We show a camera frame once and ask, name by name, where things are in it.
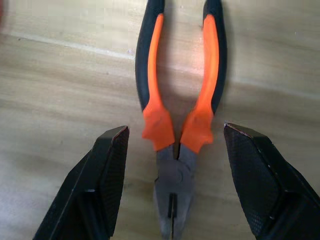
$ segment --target textured black surface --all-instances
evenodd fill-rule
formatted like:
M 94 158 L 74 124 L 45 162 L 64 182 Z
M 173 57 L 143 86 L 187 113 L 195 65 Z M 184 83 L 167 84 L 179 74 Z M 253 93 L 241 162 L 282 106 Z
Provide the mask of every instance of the textured black surface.
M 235 188 L 256 239 L 320 240 L 320 197 L 270 139 L 231 123 L 224 135 Z
M 216 113 L 222 93 L 224 91 L 226 73 L 227 73 L 227 37 L 224 22 L 224 12 L 221 0 L 207 0 L 203 7 L 203 20 L 211 14 L 214 16 L 216 31 L 219 41 L 219 70 L 216 87 L 211 99 L 213 114 Z
M 113 236 L 124 186 L 129 131 L 122 132 L 113 142 L 108 166 L 100 180 L 99 192 L 105 212 L 108 235 Z
M 296 214 L 290 229 L 283 239 L 288 240 L 320 240 L 320 214 L 312 202 L 301 201 L 296 206 Z
M 252 233 L 259 236 L 277 202 L 279 186 L 251 138 L 232 128 L 225 128 L 224 136 L 235 189 Z
M 149 102 L 148 58 L 157 17 L 165 9 L 165 0 L 148 0 L 135 54 L 135 81 L 142 110 Z
M 69 172 L 34 240 L 105 240 L 115 229 L 129 129 L 102 134 Z

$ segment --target orange rubber grip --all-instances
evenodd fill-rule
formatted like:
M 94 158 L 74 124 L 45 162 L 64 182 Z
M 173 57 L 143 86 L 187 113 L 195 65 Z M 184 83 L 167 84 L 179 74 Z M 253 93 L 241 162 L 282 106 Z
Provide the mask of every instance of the orange rubber grip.
M 211 122 L 214 117 L 212 98 L 219 72 L 219 40 L 216 21 L 208 14 L 203 22 L 204 76 L 200 95 L 194 109 L 187 116 L 180 143 L 195 153 L 204 144 L 213 142 Z
M 156 151 L 175 142 L 172 120 L 161 100 L 157 80 L 157 50 L 163 21 L 164 15 L 161 13 L 157 16 L 149 48 L 147 62 L 149 102 L 142 112 L 145 120 L 142 137 L 151 140 Z

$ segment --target orange handle grip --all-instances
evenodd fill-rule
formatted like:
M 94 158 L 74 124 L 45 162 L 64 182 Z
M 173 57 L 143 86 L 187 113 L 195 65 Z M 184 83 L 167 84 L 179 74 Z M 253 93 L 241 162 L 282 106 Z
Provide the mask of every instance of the orange handle grip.
M 135 77 L 145 128 L 159 151 L 175 142 L 173 124 L 160 96 L 157 80 L 157 50 L 164 21 L 164 0 L 149 0 L 139 34 L 135 57 Z
M 187 116 L 180 143 L 198 153 L 213 142 L 211 122 L 223 92 L 227 70 L 227 41 L 220 0 L 204 5 L 204 76 L 195 108 Z

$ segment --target wooden surface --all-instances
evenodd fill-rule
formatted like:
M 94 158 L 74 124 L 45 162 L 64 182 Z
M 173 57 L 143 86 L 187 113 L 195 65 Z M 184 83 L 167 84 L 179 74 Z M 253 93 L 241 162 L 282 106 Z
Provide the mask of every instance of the wooden surface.
M 113 240 L 160 240 L 157 176 L 136 92 L 146 0 L 9 0 L 0 34 L 0 239 L 31 239 L 65 176 L 104 131 L 129 125 Z M 158 55 L 179 136 L 203 77 L 204 1 L 167 0 Z M 225 0 L 228 71 L 197 161 L 185 240 L 253 240 L 229 166 L 225 121 L 266 134 L 320 194 L 320 1 Z

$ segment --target wooden table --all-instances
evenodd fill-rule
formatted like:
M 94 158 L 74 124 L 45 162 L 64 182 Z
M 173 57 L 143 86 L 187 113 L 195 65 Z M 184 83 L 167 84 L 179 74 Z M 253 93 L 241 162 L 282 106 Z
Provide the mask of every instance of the wooden table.
M 113 240 L 160 240 L 152 144 L 135 82 L 147 0 L 8 0 L 0 29 L 0 239 L 31 239 L 67 173 L 104 131 L 129 125 Z M 204 1 L 167 0 L 157 71 L 177 136 L 203 78 Z M 253 240 L 224 122 L 266 134 L 320 194 L 320 1 L 225 0 L 228 70 L 203 147 L 185 240 Z

